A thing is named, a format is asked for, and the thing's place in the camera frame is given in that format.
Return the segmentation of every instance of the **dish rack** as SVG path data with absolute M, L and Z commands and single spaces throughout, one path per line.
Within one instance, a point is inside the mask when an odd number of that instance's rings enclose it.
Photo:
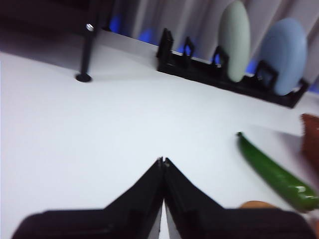
M 160 72 L 180 76 L 188 80 L 255 97 L 289 108 L 295 107 L 309 87 L 309 84 L 304 79 L 300 79 L 298 89 L 293 90 L 285 96 L 276 95 L 274 93 L 274 86 L 277 81 L 278 72 L 263 60 L 258 63 L 254 76 L 244 76 L 240 82 L 233 82 L 227 76 L 229 57 L 221 46 L 217 46 L 212 63 L 206 64 L 192 59 L 195 46 L 189 37 L 185 40 L 182 55 L 172 53 L 173 42 L 174 39 L 171 31 L 165 28 L 156 55 L 159 59 L 158 71 Z M 220 64 L 216 62 L 217 55 L 219 56 Z M 267 86 L 261 81 L 259 74 L 261 71 L 271 76 L 270 83 Z

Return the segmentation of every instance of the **white table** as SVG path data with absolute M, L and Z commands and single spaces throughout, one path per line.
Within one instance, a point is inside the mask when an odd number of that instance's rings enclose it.
M 103 32 L 87 84 L 73 69 L 1 54 L 1 238 L 30 214 L 105 207 L 159 156 L 226 208 L 291 210 L 240 155 L 238 131 L 319 191 L 299 154 L 299 116 L 319 114 L 318 95 L 292 110 L 157 72 L 156 50 Z

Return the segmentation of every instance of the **gray curtain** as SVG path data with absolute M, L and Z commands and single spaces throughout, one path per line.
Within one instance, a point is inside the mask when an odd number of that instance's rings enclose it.
M 115 0 L 110 28 L 113 32 L 158 45 L 163 29 L 172 31 L 173 50 L 182 51 L 190 36 L 194 56 L 211 60 L 217 44 L 222 12 L 233 0 Z M 319 75 L 319 0 L 242 0 L 251 29 L 251 64 L 259 45 L 276 21 L 293 17 L 308 36 L 308 62 L 304 77 Z

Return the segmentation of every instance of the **orange object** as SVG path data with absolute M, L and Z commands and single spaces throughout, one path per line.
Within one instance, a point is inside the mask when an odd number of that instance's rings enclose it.
M 239 208 L 275 208 L 275 206 L 263 201 L 248 201 Z
M 305 126 L 303 154 L 319 173 L 319 117 L 302 114 Z

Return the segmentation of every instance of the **green pepper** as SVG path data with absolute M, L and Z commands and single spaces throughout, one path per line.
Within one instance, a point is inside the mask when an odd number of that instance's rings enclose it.
M 311 187 L 271 160 L 250 143 L 242 132 L 237 135 L 239 148 L 246 160 L 282 198 L 301 212 L 319 208 L 319 197 Z

